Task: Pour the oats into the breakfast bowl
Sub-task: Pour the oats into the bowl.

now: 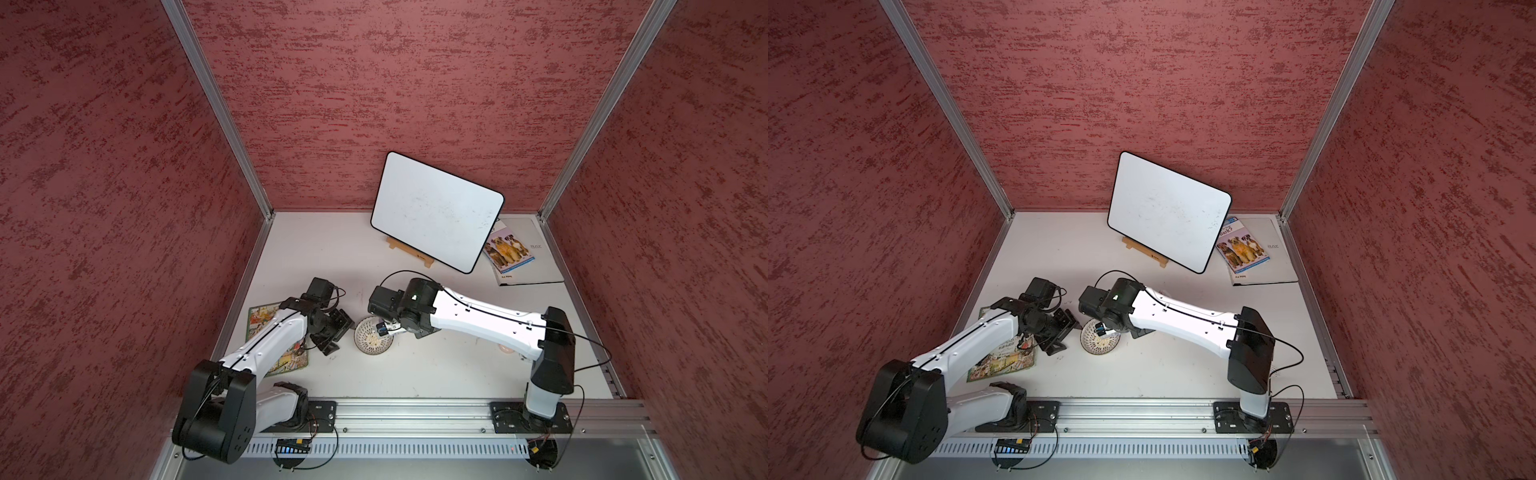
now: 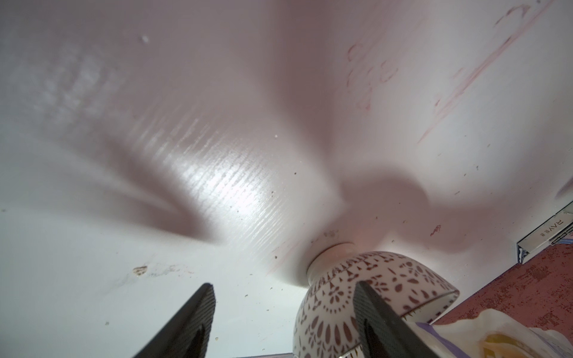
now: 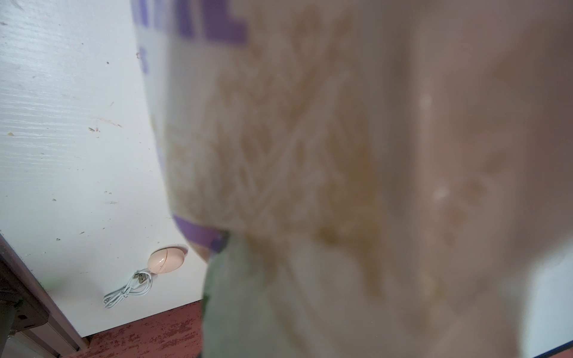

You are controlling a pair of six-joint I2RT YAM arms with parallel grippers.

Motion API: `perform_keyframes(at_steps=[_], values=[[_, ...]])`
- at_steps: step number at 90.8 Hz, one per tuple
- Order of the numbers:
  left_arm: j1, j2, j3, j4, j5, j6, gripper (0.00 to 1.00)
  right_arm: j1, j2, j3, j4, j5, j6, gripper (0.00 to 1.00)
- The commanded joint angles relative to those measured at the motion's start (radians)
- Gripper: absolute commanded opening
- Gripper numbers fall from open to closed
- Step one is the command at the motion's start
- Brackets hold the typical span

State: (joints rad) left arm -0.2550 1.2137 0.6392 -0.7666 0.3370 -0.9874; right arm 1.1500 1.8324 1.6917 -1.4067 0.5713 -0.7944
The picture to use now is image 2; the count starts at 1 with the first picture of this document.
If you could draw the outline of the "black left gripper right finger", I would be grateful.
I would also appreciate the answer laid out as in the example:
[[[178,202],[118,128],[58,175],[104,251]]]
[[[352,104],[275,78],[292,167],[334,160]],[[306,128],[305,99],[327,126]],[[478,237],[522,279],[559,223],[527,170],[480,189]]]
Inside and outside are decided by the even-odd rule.
[[[353,305],[365,357],[437,358],[367,282],[356,284]]]

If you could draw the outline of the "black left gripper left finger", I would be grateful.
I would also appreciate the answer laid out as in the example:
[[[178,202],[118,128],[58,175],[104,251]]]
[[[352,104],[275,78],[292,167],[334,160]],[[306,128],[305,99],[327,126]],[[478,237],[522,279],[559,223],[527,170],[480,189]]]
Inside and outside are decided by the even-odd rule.
[[[214,288],[205,283],[136,356],[204,357],[215,309]]]

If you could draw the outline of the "clear oats bag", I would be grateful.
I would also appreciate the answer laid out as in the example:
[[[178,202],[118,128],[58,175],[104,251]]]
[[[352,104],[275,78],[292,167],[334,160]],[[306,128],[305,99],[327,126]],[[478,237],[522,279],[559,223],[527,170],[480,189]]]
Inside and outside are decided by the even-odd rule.
[[[448,325],[410,323],[410,329],[439,357],[571,357],[561,333],[528,328],[498,310]]]

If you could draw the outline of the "patterned white breakfast bowl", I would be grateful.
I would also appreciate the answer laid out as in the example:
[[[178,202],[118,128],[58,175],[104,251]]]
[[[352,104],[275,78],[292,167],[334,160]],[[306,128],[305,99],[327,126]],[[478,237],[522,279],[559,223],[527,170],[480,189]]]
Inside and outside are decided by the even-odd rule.
[[[308,291],[295,318],[294,357],[367,357],[367,330],[392,322],[430,324],[459,289],[419,261],[351,243],[320,253],[307,269]]]

